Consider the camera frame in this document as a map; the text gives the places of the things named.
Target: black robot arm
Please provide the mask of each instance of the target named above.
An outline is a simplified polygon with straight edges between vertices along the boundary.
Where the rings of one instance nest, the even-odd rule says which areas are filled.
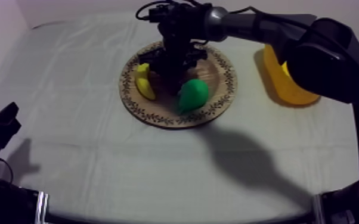
[[[161,51],[167,55],[178,55],[179,51],[171,51],[177,40],[182,44],[191,39],[221,42],[232,36],[270,44],[278,62],[287,62],[292,79],[300,87],[352,104],[359,151],[359,41],[350,27],[330,18],[317,19],[309,14],[273,15],[254,7],[228,12],[194,0],[182,4],[161,1],[146,17],[139,17],[139,12],[139,19],[159,23],[164,44]],[[181,73],[188,68],[175,74],[175,79],[181,80]],[[348,211],[352,211],[359,223],[359,181],[343,190],[323,194],[323,201],[326,215],[317,217],[317,223],[324,220],[332,223],[333,215]]]
[[[0,150],[19,131],[21,124],[16,116],[18,106],[14,102],[0,111]],[[13,171],[10,165],[0,158],[10,170],[10,181],[0,180],[0,223],[43,223],[48,195],[12,184]]]

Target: table surface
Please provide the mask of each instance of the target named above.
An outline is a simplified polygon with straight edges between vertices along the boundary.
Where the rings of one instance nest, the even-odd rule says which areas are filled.
[[[15,101],[23,125],[1,152],[14,183],[49,193],[51,211],[86,219],[228,223],[301,214],[312,195],[358,180],[351,106],[275,102],[258,43],[211,43],[239,85],[214,122],[178,131],[139,122],[120,101],[119,76],[160,39],[133,13],[28,31],[0,70],[0,109]]]

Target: yellow plastic container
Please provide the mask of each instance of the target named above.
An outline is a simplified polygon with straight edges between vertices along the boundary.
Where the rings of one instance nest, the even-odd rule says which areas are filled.
[[[266,45],[264,48],[264,64],[273,81],[278,97],[283,101],[293,105],[308,105],[320,97],[302,89],[292,80],[288,72],[287,62],[281,66],[270,45]]]

